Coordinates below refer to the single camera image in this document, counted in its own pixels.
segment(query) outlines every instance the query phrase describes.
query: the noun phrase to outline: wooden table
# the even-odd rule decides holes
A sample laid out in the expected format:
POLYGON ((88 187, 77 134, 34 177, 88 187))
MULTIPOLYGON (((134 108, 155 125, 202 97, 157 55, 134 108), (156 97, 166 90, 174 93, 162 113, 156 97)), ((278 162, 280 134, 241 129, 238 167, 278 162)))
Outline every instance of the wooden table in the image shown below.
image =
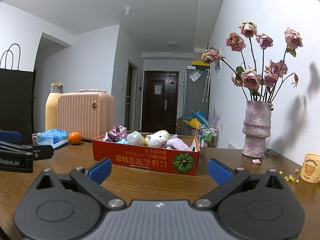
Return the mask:
MULTIPOLYGON (((217 158, 231 168, 244 167, 251 173, 265 173, 269 168, 283 171, 283 176, 292 174, 299 178, 294 170, 300 166, 279 156, 278 159, 264 157, 262 164, 253 164, 252 158, 241 154, 241 150, 202 148, 196 176, 146 171, 112 165, 112 173, 102 184, 103 187, 123 198, 127 203, 132 199, 188 199, 191 203, 200 196, 217 187, 209 177, 207 164, 211 158, 217 158)), ((14 222, 13 214, 31 183, 44 168, 55 173, 68 173, 77 166, 89 167, 95 161, 92 157, 92 144, 79 146, 67 145, 56 150, 50 160, 34 162, 31 174, 0 171, 0 226, 12 239, 21 239, 14 222)), ((299 240, 320 239, 320 186, 300 179, 300 183, 288 182, 292 191, 302 204, 306 213, 306 222, 299 240)))

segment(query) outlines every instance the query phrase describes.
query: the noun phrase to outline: bottle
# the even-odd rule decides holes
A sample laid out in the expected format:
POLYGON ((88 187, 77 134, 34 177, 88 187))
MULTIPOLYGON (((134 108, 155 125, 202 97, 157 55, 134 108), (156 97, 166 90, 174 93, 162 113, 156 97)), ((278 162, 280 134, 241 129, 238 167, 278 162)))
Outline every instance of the bottle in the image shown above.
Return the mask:
POLYGON ((63 93, 63 83, 51 83, 50 93, 45 104, 45 130, 57 129, 58 127, 58 98, 63 93))

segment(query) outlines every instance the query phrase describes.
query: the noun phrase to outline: pumpkin illustration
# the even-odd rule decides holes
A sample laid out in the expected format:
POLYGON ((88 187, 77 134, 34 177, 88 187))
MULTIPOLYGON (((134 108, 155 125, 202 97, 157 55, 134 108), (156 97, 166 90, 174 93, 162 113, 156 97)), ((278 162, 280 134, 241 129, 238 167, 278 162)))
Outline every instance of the pumpkin illustration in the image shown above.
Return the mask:
POLYGON ((195 158, 190 153, 178 153, 172 161, 176 171, 180 173, 188 172, 195 164, 195 158))

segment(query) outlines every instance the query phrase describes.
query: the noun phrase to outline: butterbear cup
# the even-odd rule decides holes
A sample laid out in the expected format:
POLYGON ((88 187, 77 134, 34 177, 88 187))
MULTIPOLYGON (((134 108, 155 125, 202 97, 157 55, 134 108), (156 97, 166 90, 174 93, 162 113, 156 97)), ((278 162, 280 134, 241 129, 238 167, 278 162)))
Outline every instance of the butterbear cup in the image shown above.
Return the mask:
POLYGON ((310 183, 319 183, 320 155, 314 153, 306 154, 301 168, 300 178, 310 183))

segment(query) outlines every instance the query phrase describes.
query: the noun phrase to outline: yellow panel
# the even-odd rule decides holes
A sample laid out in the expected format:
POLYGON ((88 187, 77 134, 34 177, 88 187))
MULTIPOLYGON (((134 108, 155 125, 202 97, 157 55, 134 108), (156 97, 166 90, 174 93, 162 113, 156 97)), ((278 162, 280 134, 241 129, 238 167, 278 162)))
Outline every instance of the yellow panel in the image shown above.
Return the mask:
POLYGON ((192 62, 193 65, 202 65, 202 66, 209 66, 209 64, 203 63, 202 61, 193 61, 192 62))

